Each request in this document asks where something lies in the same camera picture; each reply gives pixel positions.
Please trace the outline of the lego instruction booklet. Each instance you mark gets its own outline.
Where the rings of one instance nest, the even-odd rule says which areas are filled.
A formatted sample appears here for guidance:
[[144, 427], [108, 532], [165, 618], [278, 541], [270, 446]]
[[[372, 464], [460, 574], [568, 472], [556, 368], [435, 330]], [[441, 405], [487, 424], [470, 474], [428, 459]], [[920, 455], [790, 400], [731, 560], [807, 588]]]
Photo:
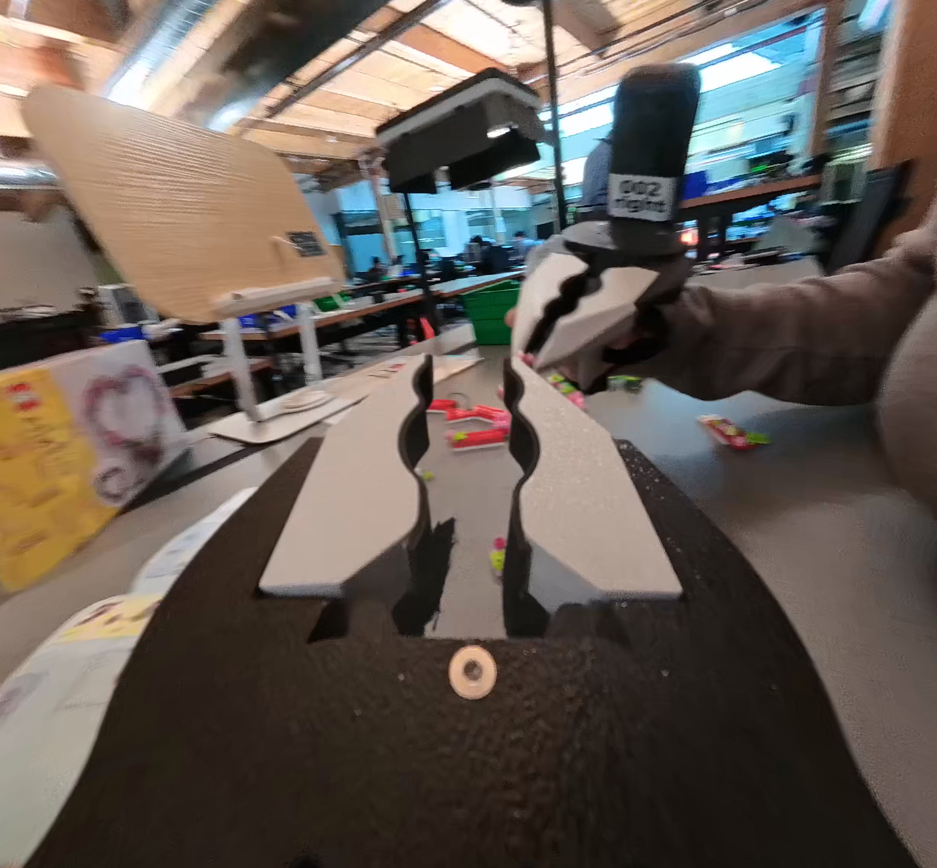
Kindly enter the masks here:
[[66, 747], [95, 740], [123, 667], [184, 569], [256, 493], [240, 490], [170, 539], [125, 593], [89, 604], [60, 624], [2, 684], [2, 756], [76, 731]]

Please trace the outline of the person's right forearm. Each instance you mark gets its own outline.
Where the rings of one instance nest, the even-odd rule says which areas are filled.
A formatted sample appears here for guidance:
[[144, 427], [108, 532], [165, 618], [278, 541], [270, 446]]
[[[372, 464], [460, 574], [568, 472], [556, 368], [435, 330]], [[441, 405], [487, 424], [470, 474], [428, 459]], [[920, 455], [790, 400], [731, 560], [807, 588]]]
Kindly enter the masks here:
[[935, 393], [935, 206], [884, 255], [832, 276], [686, 288], [652, 314], [642, 375], [699, 398], [817, 406]]

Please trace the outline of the green plastic bin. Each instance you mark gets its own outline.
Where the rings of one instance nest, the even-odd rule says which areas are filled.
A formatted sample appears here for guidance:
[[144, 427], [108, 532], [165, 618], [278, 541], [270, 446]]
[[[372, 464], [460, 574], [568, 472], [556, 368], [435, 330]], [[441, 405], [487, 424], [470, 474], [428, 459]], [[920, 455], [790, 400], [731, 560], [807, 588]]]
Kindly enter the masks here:
[[511, 332], [506, 317], [516, 307], [520, 289], [518, 279], [506, 279], [462, 296], [475, 344], [483, 347], [510, 345]]

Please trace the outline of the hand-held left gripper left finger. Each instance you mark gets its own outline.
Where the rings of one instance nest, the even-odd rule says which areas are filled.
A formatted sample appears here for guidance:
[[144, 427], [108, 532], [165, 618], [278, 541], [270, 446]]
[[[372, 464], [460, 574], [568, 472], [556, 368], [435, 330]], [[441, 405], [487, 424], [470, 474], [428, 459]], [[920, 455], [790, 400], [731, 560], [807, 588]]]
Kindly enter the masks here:
[[270, 596], [398, 599], [429, 533], [430, 354], [405, 359], [322, 440], [260, 579]]

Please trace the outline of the wooden book stand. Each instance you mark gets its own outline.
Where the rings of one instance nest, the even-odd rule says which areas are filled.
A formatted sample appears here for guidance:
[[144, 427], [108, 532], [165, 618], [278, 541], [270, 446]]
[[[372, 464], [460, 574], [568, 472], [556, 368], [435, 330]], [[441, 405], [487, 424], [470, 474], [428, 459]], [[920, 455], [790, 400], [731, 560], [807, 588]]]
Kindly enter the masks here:
[[258, 403], [240, 318], [297, 309], [304, 392], [322, 390], [313, 304], [346, 269], [287, 167], [267, 148], [58, 85], [21, 103], [33, 144], [111, 264], [148, 306], [217, 323], [239, 413], [210, 431], [242, 444], [285, 440], [354, 400]]

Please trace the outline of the black light stand pole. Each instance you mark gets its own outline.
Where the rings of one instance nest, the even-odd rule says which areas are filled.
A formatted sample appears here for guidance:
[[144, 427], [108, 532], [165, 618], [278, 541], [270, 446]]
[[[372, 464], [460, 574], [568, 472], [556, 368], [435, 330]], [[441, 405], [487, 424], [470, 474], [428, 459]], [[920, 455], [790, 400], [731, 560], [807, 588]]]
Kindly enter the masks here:
[[411, 206], [410, 196], [408, 193], [403, 193], [403, 202], [404, 210], [406, 214], [407, 227], [409, 229], [412, 241], [414, 244], [414, 254], [416, 258], [416, 263], [418, 266], [418, 273], [420, 278], [420, 285], [424, 296], [424, 309], [425, 316], [428, 320], [430, 328], [432, 330], [432, 335], [437, 336], [440, 334], [440, 323], [439, 323], [439, 313], [437, 308], [436, 296], [432, 291], [431, 283], [428, 276], [428, 265], [429, 257], [428, 252], [425, 251], [421, 245], [417, 224], [414, 219], [413, 210]]

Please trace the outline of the pink green lego flower cluster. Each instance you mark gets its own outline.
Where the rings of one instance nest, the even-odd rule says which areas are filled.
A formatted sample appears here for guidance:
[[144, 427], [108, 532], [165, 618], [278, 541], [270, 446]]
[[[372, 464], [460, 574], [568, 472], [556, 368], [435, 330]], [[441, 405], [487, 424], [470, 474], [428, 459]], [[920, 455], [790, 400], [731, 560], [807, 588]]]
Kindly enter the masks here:
[[576, 383], [560, 370], [554, 361], [548, 362], [534, 351], [519, 351], [506, 362], [504, 371], [505, 396], [509, 389], [514, 394], [510, 402], [521, 408], [545, 409], [559, 401], [580, 413], [589, 411], [589, 402]]

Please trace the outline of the yellow lego box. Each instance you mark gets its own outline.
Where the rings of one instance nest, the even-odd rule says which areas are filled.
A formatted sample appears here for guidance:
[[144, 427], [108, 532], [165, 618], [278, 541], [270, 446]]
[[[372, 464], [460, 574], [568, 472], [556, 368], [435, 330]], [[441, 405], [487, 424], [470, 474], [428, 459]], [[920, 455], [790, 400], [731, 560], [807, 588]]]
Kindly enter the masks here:
[[98, 535], [189, 445], [142, 340], [3, 370], [2, 595]]

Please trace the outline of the red pink lego heart assembly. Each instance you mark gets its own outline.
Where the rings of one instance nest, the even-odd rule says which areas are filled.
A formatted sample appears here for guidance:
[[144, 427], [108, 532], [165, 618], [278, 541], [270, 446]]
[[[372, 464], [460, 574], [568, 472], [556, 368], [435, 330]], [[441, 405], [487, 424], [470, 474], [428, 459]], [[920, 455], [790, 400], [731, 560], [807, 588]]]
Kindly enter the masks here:
[[509, 440], [511, 416], [490, 405], [459, 406], [451, 398], [433, 400], [428, 413], [441, 416], [448, 430], [445, 440], [452, 452], [475, 452], [499, 448]]

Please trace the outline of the flat paper sheet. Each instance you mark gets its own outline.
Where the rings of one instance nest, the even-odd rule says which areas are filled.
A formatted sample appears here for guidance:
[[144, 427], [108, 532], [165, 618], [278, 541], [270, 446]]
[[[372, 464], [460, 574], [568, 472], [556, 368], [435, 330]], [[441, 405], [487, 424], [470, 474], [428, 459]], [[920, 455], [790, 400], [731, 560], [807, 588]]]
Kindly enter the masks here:
[[427, 357], [432, 362], [434, 385], [472, 369], [482, 360], [477, 350], [456, 354], [432, 354], [428, 351], [419, 351], [415, 354], [394, 355], [328, 379], [322, 382], [319, 389], [332, 397], [346, 399], [355, 404], [396, 380], [402, 370], [413, 367], [418, 361], [421, 362]]

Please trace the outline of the long wooden desk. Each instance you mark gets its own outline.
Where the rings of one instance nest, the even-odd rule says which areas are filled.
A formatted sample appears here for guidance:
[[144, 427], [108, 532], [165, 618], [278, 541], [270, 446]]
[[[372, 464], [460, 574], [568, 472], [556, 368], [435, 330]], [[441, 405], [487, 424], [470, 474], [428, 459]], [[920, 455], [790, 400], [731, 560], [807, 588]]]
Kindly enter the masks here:
[[[523, 278], [526, 275], [526, 269], [515, 269], [509, 272], [494, 274], [488, 276], [472, 276], [465, 280], [454, 280], [445, 283], [437, 283], [430, 286], [430, 291], [434, 299], [434, 304], [444, 301], [458, 300], [467, 296], [469, 293], [477, 290], [490, 288], [502, 281], [515, 280]], [[336, 325], [350, 324], [362, 319], [369, 319], [373, 316], [388, 314], [392, 312], [402, 312], [409, 310], [410, 307], [424, 306], [424, 296], [420, 290], [412, 289], [404, 292], [393, 292], [385, 296], [381, 303], [374, 303], [367, 299], [358, 299], [340, 310], [334, 310], [325, 313], [313, 313], [313, 325], [317, 330]], [[275, 323], [271, 327], [271, 336], [275, 339], [299, 335], [298, 309], [297, 317], [288, 323]], [[238, 325], [235, 334], [240, 334], [244, 341], [261, 341], [264, 339], [264, 331], [260, 328], [243, 328]], [[198, 339], [205, 342], [218, 342], [222, 340], [223, 332], [220, 328], [203, 332], [198, 335]]]

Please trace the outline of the red lego plate with green pieces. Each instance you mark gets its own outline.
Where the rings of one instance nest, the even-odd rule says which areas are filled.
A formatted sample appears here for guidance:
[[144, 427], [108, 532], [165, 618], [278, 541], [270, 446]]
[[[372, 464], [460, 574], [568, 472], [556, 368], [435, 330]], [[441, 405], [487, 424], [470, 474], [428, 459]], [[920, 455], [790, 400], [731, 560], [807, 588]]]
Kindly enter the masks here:
[[715, 414], [700, 415], [697, 421], [713, 440], [736, 451], [753, 450], [770, 444], [770, 438], [766, 434], [742, 429], [732, 421]]

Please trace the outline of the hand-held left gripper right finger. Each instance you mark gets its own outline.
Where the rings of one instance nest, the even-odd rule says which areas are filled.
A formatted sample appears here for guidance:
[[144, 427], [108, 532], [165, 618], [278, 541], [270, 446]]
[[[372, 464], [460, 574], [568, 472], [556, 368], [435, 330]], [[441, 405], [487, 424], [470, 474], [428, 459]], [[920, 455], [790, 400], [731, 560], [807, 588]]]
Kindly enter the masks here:
[[519, 358], [503, 367], [521, 469], [505, 574], [535, 600], [676, 600], [682, 586], [615, 440]]

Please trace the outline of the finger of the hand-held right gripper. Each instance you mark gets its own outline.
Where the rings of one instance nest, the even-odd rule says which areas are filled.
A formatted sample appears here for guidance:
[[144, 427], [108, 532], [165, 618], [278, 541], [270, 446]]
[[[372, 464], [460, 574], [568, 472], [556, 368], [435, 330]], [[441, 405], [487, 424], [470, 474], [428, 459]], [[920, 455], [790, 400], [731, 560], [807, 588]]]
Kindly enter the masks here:
[[585, 342], [582, 300], [588, 264], [566, 253], [551, 253], [520, 289], [510, 323], [511, 353], [533, 370], [560, 365]]
[[636, 302], [657, 280], [647, 267], [612, 267], [599, 277], [598, 288], [586, 293], [562, 315], [536, 352], [536, 370], [564, 372], [579, 386], [592, 386], [611, 368], [606, 348], [633, 327]]

